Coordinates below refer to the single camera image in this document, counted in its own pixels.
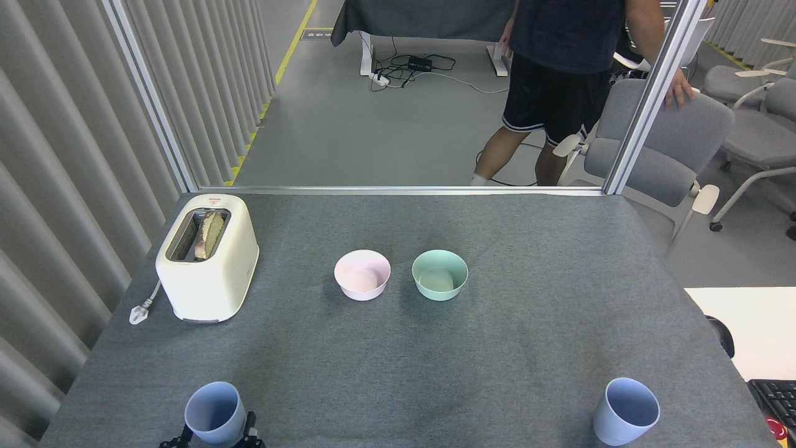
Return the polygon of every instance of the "power adapter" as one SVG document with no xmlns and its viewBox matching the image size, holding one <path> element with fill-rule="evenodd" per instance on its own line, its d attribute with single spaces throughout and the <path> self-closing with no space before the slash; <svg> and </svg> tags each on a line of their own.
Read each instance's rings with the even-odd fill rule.
<svg viewBox="0 0 796 448">
<path fill-rule="evenodd" d="M 434 68 L 431 59 L 420 59 L 416 56 L 409 57 L 407 66 L 410 70 L 414 70 L 416 72 L 430 72 Z"/>
<path fill-rule="evenodd" d="M 370 76 L 370 79 L 373 80 L 373 82 L 375 82 L 376 84 L 378 84 L 378 85 L 380 85 L 382 87 L 384 87 L 385 85 L 390 83 L 390 79 L 389 78 L 387 78 L 386 76 L 381 75 L 379 73 L 370 73 L 369 76 Z"/>
</svg>

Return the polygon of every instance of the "white desk leg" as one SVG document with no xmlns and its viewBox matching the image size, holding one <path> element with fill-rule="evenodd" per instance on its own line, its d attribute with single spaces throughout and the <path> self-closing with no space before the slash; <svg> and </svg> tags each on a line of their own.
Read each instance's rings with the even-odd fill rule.
<svg viewBox="0 0 796 448">
<path fill-rule="evenodd" d="M 367 77 L 373 71 L 373 45 L 370 43 L 370 34 L 362 33 L 362 65 L 359 67 L 359 74 Z"/>
<path fill-rule="evenodd" d="M 495 73 L 499 77 L 507 77 L 509 75 L 509 70 L 506 69 L 505 64 L 503 63 L 503 52 L 501 51 L 500 46 L 498 44 L 487 45 L 486 52 L 490 54 L 492 65 L 494 65 L 495 68 Z"/>
</svg>

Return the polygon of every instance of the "black keyboard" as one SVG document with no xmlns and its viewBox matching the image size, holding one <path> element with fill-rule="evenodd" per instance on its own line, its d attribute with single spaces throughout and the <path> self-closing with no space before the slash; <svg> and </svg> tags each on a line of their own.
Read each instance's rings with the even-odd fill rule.
<svg viewBox="0 0 796 448">
<path fill-rule="evenodd" d="M 796 380 L 750 379 L 748 384 L 760 410 L 785 425 L 788 445 L 796 446 Z"/>
</svg>

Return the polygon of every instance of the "toast slice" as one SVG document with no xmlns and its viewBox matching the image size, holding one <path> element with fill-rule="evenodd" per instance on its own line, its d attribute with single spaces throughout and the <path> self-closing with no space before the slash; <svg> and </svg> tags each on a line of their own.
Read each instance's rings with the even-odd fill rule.
<svg viewBox="0 0 796 448">
<path fill-rule="evenodd" d="M 201 228 L 197 235 L 197 245 L 194 250 L 194 257 L 197 261 L 204 261 L 210 258 L 218 243 L 221 229 L 224 227 L 224 218 L 215 211 L 208 211 L 201 220 Z"/>
</svg>

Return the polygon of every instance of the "toaster slot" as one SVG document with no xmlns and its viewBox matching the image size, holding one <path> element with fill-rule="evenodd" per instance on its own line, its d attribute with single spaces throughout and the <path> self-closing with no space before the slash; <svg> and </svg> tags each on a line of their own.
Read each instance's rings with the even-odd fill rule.
<svg viewBox="0 0 796 448">
<path fill-rule="evenodd" d="M 201 231 L 202 220 L 205 219 L 205 215 L 209 211 L 215 211 L 224 219 L 224 224 L 221 227 L 217 243 L 210 252 L 208 259 L 213 256 L 221 239 L 224 237 L 224 231 L 227 228 L 231 213 L 226 209 L 200 208 L 192 210 L 183 218 L 177 233 L 174 235 L 174 239 L 169 244 L 168 249 L 166 249 L 166 258 L 168 260 L 186 263 L 201 262 L 194 257 L 194 254 L 199 232 Z"/>
</svg>

